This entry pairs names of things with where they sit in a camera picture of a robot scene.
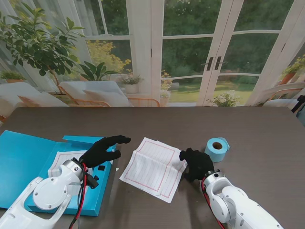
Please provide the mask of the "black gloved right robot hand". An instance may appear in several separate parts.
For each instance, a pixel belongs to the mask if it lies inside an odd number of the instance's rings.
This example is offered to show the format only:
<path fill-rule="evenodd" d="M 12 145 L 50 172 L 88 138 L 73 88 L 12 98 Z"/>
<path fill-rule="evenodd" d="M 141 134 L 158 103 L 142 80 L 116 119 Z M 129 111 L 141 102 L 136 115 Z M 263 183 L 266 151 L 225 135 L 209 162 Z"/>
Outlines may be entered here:
<path fill-rule="evenodd" d="M 209 155 L 199 150 L 192 148 L 181 151 L 179 154 L 181 161 L 186 161 L 188 165 L 188 172 L 184 174 L 184 178 L 189 182 L 194 180 L 202 180 L 206 173 L 214 171 L 214 165 Z"/>

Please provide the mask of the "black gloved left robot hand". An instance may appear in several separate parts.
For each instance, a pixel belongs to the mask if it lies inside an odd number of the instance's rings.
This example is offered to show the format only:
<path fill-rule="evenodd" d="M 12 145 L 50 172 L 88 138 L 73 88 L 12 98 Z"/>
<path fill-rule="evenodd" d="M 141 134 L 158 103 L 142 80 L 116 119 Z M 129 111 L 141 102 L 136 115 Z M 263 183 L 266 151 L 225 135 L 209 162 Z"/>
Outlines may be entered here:
<path fill-rule="evenodd" d="M 95 142 L 80 158 L 79 162 L 85 164 L 87 168 L 99 166 L 107 161 L 113 161 L 121 157 L 120 150 L 108 152 L 107 150 L 116 144 L 127 144 L 131 141 L 129 137 L 123 135 L 102 138 Z"/>

